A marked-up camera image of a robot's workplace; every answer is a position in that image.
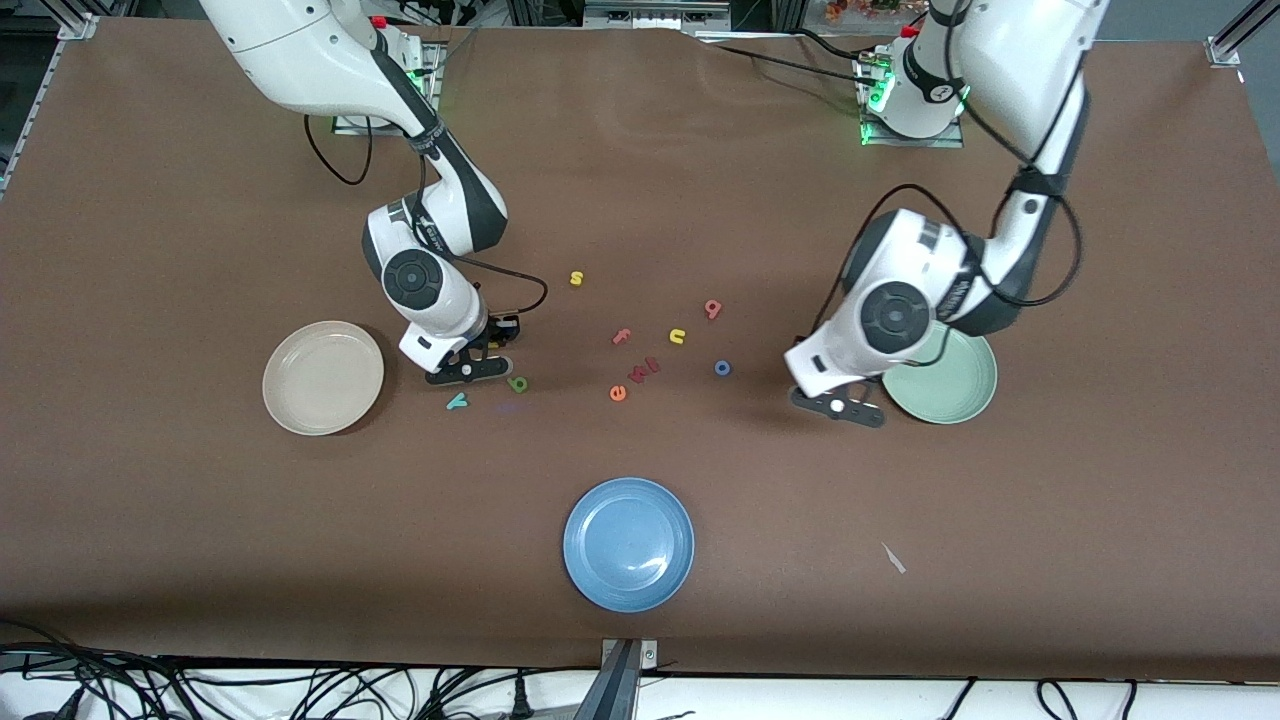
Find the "aluminium frame structure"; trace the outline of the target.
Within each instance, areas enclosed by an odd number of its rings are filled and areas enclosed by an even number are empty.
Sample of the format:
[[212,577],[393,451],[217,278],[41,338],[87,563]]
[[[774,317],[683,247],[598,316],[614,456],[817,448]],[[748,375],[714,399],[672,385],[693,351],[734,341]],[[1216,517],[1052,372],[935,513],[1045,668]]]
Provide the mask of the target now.
[[730,32],[732,17],[728,0],[585,0],[582,27]]

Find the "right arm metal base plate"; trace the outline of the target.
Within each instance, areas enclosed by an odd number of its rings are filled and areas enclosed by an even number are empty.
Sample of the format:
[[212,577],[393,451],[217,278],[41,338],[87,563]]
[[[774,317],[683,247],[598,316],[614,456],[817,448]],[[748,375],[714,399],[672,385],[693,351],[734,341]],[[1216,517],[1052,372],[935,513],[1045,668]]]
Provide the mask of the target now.
[[[440,113],[449,50],[451,45],[445,40],[429,40],[417,36],[389,42],[387,49],[387,55],[401,68],[407,81],[436,114]],[[332,119],[330,132],[346,136],[394,136],[401,133],[394,123],[376,117],[335,117]]]

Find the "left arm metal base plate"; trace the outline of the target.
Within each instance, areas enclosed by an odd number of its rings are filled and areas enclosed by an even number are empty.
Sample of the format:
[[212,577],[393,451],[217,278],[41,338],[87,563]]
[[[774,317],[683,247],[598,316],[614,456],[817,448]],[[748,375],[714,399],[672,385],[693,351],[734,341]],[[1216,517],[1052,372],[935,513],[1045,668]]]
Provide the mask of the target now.
[[938,133],[928,138],[915,138],[900,135],[886,124],[881,111],[884,105],[900,88],[908,85],[899,79],[891,68],[890,55],[883,53],[860,53],[851,61],[856,79],[869,79],[869,85],[859,87],[858,110],[860,123],[860,141],[863,146],[893,146],[911,149],[961,149],[964,145],[963,131],[959,122],[960,111],[951,110],[948,124]]

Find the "blue plate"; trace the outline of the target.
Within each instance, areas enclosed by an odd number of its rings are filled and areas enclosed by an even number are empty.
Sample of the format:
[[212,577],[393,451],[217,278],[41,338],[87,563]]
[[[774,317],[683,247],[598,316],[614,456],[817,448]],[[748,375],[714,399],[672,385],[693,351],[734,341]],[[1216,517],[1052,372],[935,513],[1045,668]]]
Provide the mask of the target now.
[[564,524],[562,553],[586,600],[639,614],[680,592],[692,571],[696,537],[675,493],[646,478],[620,477],[579,498]]

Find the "light green plate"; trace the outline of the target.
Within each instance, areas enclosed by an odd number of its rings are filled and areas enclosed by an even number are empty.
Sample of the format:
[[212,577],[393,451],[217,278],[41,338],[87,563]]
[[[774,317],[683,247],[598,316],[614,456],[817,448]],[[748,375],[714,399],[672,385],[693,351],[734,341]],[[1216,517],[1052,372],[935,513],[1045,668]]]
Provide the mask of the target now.
[[910,363],[884,373],[882,384],[918,420],[950,425],[982,414],[995,397],[998,366],[989,342],[934,323]]

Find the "beige brown plate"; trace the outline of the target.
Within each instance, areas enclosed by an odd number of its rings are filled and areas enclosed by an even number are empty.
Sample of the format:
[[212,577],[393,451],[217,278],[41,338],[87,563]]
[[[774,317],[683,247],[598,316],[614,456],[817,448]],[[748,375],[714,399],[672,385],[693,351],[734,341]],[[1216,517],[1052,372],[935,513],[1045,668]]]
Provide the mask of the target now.
[[284,338],[262,373],[270,418],[298,436],[335,434],[360,421],[385,378],[381,350],[364,328],[316,322]]

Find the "brown table mat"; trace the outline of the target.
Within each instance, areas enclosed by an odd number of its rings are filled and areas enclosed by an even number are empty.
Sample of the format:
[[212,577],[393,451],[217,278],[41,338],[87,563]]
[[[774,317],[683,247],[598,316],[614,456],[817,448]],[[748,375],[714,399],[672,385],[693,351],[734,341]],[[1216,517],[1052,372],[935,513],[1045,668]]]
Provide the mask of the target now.
[[[977,419],[868,429],[791,405],[785,350],[886,190],[984,231],[1001,147],[861,146],[835,81],[672,31],[472,36],[442,111],[509,209],[483,256],[550,295],[509,348],[529,391],[449,411],[360,247],[419,181],[404,141],[346,187],[207,23],[102,20],[0,200],[0,618],[137,653],[586,666],[648,637],[681,673],[1280,682],[1280,187],[1198,44],[1097,44],[1085,76],[1076,282],[992,337]],[[381,393],[298,436],[262,373],[329,320]],[[563,561],[620,477],[696,537],[646,612]]]

